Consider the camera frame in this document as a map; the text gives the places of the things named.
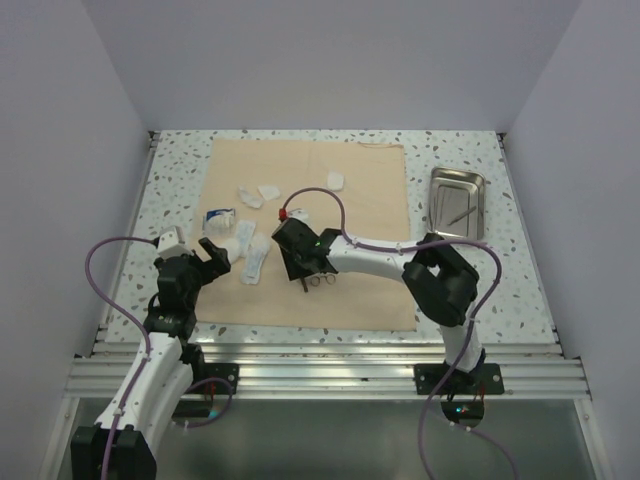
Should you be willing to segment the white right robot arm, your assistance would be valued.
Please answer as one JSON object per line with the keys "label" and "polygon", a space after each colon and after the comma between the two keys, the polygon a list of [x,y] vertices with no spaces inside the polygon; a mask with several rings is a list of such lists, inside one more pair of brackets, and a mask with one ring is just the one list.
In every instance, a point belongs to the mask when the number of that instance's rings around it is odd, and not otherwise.
{"label": "white right robot arm", "polygon": [[480,382],[484,349],[469,328],[479,274],[442,237],[428,234],[416,244],[358,242],[338,229],[317,234],[303,221],[288,218],[272,239],[290,280],[354,273],[404,284],[420,311],[441,327],[449,387],[464,393]]}

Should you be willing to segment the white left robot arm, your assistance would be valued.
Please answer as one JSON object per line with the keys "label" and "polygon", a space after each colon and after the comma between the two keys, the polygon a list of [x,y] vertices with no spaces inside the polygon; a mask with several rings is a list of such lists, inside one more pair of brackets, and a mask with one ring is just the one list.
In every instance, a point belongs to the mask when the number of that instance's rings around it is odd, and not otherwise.
{"label": "white left robot arm", "polygon": [[109,405],[71,438],[75,479],[155,478],[158,448],[171,423],[189,430],[225,414],[197,411],[193,422],[179,407],[182,396],[222,394],[231,400],[237,389],[238,366],[206,362],[201,346],[190,340],[200,290],[231,270],[227,250],[202,238],[198,244],[209,256],[203,260],[172,232],[151,244],[157,251],[157,291],[145,321],[135,324],[142,339]]}

